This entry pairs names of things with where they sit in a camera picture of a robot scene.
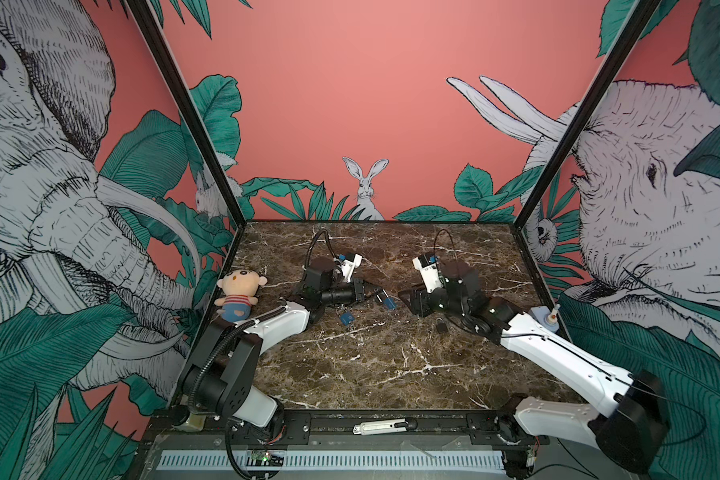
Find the small green circuit board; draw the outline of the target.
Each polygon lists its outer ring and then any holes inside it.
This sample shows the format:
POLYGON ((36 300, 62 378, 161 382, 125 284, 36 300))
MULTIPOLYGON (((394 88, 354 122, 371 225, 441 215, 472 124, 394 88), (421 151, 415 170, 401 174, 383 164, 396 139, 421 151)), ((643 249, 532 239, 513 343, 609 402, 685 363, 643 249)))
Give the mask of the small green circuit board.
POLYGON ((280 452, 256 450, 250 451, 246 460, 247 468, 281 468, 285 457, 280 452))

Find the black frame post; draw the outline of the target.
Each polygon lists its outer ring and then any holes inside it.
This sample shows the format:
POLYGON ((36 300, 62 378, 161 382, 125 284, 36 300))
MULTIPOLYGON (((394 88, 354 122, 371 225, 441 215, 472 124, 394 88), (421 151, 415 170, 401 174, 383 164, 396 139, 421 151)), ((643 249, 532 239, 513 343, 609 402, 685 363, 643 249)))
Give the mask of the black frame post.
POLYGON ((229 186, 228 177, 218 161, 208 131, 200 117, 199 111, 196 108, 176 60, 170 51, 169 45, 165 40, 151 3, 149 1, 128 0, 126 4, 178 107, 179 113, 190 132, 190 136, 196 144, 231 214, 232 224, 236 230, 245 227, 247 221, 229 186))
POLYGON ((621 70, 659 5, 660 0, 640 0, 631 7, 597 75, 588 88, 586 95, 583 97, 578 110, 565 130, 564 135, 558 141, 551 158, 542 171, 534 189, 531 191, 527 202, 523 205, 520 214, 516 217, 513 223, 515 230, 521 230, 531 218, 534 208, 541 202, 543 194, 550 186, 556 173, 562 167, 562 164, 568 158, 576 140, 583 132, 587 122, 598 109, 616 75, 621 70))

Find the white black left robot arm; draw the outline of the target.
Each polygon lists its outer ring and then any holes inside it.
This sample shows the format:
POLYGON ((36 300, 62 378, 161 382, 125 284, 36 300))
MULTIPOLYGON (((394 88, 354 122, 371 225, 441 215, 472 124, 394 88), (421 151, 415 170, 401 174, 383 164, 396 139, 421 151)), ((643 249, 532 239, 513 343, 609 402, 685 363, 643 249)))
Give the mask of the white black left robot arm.
POLYGON ((382 288, 354 275, 359 254, 311 260, 294 293, 277 308, 246 319, 214 319, 204 330, 179 376, 177 392, 194 415, 234 419, 274 431, 282 408, 253 386, 261 354, 306 331, 329 307, 362 303, 382 288))

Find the black left frame post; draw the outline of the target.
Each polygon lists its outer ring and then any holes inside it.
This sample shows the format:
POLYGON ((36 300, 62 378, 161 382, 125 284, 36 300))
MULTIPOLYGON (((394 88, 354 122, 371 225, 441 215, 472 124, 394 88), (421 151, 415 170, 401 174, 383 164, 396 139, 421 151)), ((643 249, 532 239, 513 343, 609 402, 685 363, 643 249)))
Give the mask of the black left frame post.
POLYGON ((208 131, 200 117, 199 111, 196 108, 176 60, 170 51, 169 45, 165 40, 151 3, 149 1, 128 0, 126 4, 178 107, 179 113, 190 132, 190 136, 196 144, 231 214, 232 224, 236 230, 245 227, 247 221, 229 186, 228 177, 218 161, 208 131))

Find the blue padlock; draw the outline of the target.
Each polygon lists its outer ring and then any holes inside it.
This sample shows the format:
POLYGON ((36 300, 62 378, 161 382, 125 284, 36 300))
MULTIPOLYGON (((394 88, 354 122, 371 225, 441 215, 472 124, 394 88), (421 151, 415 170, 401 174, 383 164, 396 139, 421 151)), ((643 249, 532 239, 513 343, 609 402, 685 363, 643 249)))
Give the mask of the blue padlock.
POLYGON ((344 326, 349 326, 355 322, 356 318, 352 312, 345 311, 339 315, 339 319, 344 326))
POLYGON ((379 293, 378 298, 386 310, 393 311, 397 309, 394 299, 391 298, 384 290, 379 293))

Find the black padlock front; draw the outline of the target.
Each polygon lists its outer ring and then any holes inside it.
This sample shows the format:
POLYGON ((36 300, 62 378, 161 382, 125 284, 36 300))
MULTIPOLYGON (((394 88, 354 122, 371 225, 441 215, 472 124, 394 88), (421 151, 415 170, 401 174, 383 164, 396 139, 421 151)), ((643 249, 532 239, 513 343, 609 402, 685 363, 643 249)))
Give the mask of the black padlock front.
POLYGON ((449 333, 449 328, 447 327, 447 325, 444 322, 438 321, 436 323, 436 331, 440 335, 446 335, 449 333))

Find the black right frame post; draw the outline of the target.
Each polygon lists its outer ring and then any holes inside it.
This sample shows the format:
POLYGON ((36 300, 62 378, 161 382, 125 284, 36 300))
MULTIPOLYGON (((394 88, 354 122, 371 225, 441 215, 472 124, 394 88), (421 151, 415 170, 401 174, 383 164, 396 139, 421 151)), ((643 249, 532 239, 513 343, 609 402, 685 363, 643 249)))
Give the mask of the black right frame post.
POLYGON ((597 75, 588 88, 586 95, 583 97, 578 110, 565 130, 564 135, 558 141, 551 158, 542 171, 534 189, 531 191, 527 202, 523 205, 520 214, 516 217, 513 223, 515 230, 521 230, 531 218, 534 208, 541 202, 543 194, 550 186, 556 173, 562 167, 562 164, 568 158, 576 140, 583 132, 587 122, 598 109, 616 75, 621 70, 659 5, 660 0, 640 0, 631 7, 597 75))

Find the black front mounting rail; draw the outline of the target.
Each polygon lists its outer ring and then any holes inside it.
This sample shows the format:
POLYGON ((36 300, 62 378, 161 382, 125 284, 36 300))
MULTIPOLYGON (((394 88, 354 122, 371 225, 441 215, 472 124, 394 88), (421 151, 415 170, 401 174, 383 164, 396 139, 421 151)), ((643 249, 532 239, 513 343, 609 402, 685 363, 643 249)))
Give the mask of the black front mounting rail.
MULTIPOLYGON (((413 421, 415 428, 406 432, 373 435, 373 437, 397 437, 420 439, 419 437, 454 436, 467 437, 468 446, 490 446, 498 449, 519 449, 537 445, 537 437, 517 433, 517 444, 505 443, 500 438, 495 419, 498 410, 326 410, 286 409, 284 413, 285 433, 276 446, 306 446, 318 437, 355 437, 353 428, 364 422, 388 419, 413 421)), ((151 420, 143 441, 155 441, 177 436, 181 440, 205 439, 224 440, 226 421, 206 420, 200 432, 184 432, 173 428, 168 416, 157 416, 151 420)), ((261 446, 253 433, 253 427, 234 425, 233 445, 261 446)))

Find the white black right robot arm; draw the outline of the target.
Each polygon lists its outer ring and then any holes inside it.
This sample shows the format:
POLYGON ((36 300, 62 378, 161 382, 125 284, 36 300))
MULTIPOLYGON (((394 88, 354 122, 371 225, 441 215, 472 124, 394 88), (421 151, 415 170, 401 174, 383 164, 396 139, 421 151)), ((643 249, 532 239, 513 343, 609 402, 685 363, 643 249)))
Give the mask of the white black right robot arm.
POLYGON ((510 428, 597 448, 631 473, 649 471, 670 430, 666 391, 656 375, 632 373, 602 360, 512 302, 487 296, 477 271, 462 261, 441 263, 435 254, 425 253, 412 263, 422 281, 399 296, 413 314, 441 314, 455 321, 532 361, 584 400, 571 404, 522 398, 510 409, 510 428))

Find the plush doll striped shirt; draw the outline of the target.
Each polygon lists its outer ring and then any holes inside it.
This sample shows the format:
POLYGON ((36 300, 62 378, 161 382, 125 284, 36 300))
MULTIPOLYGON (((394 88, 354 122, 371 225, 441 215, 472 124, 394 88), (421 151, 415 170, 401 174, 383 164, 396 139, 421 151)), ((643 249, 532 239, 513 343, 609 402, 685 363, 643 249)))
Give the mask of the plush doll striped shirt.
POLYGON ((265 276, 248 269, 234 270, 219 279, 216 286, 222 290, 222 296, 214 301, 217 314, 229 323, 247 319, 258 303, 258 289, 267 283, 265 276))

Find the white utility knife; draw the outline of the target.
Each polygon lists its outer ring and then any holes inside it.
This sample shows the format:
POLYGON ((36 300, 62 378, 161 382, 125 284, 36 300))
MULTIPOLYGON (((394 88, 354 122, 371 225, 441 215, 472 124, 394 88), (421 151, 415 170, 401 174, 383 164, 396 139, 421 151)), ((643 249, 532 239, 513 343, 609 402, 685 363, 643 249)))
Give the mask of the white utility knife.
POLYGON ((418 422, 415 419, 385 419, 361 422, 353 426, 352 433, 360 436, 382 435, 415 431, 418 422))

